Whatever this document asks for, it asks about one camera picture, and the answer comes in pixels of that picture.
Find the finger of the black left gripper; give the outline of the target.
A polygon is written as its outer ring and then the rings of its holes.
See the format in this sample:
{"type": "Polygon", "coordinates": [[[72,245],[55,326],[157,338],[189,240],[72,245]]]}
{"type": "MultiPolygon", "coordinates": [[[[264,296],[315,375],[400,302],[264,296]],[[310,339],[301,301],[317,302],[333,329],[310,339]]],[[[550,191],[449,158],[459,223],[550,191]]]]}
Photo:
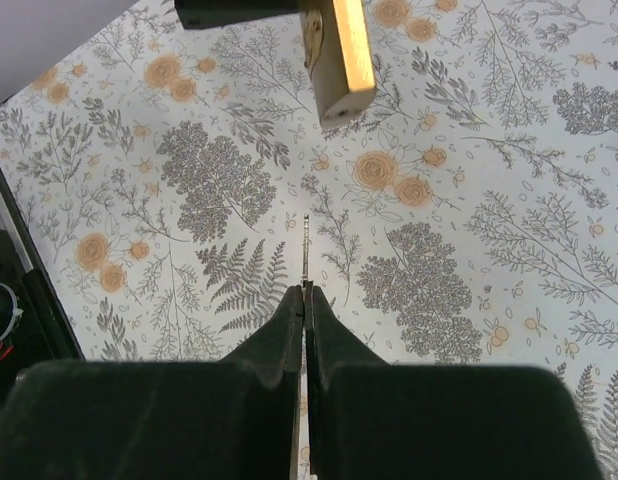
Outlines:
{"type": "Polygon", "coordinates": [[[295,0],[175,0],[185,30],[206,30],[299,12],[295,0]]]}

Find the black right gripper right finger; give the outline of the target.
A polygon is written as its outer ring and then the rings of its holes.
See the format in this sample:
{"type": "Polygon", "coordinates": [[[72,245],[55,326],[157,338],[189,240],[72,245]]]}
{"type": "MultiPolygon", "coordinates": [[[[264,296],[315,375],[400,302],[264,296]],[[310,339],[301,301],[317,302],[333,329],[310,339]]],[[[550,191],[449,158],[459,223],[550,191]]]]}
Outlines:
{"type": "Polygon", "coordinates": [[[392,365],[305,290],[310,471],[320,479],[598,479],[574,402],[542,368],[392,365]]]}

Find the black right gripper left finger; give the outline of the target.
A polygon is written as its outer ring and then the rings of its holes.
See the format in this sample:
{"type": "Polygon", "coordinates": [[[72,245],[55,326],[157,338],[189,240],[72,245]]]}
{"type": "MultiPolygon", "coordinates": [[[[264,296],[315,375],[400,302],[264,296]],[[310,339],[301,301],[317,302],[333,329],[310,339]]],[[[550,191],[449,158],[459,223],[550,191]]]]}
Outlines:
{"type": "Polygon", "coordinates": [[[0,479],[293,479],[303,292],[215,362],[58,360],[0,414],[0,479]]]}

